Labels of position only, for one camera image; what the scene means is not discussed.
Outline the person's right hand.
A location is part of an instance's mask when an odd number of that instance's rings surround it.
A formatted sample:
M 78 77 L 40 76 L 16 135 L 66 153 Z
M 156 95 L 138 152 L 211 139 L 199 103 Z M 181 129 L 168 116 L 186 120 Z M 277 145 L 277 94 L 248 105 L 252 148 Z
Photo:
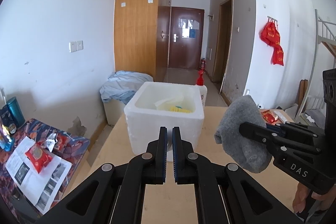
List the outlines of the person's right hand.
M 297 191 L 294 196 L 294 200 L 292 203 L 294 213 L 301 213 L 306 206 L 306 199 L 309 196 L 310 189 L 298 183 Z M 311 197 L 317 201 L 320 201 L 319 210 L 327 210 L 331 207 L 331 204 L 334 202 L 336 196 L 336 188 L 335 185 L 329 190 L 328 193 L 324 195 L 317 194 L 313 192 Z

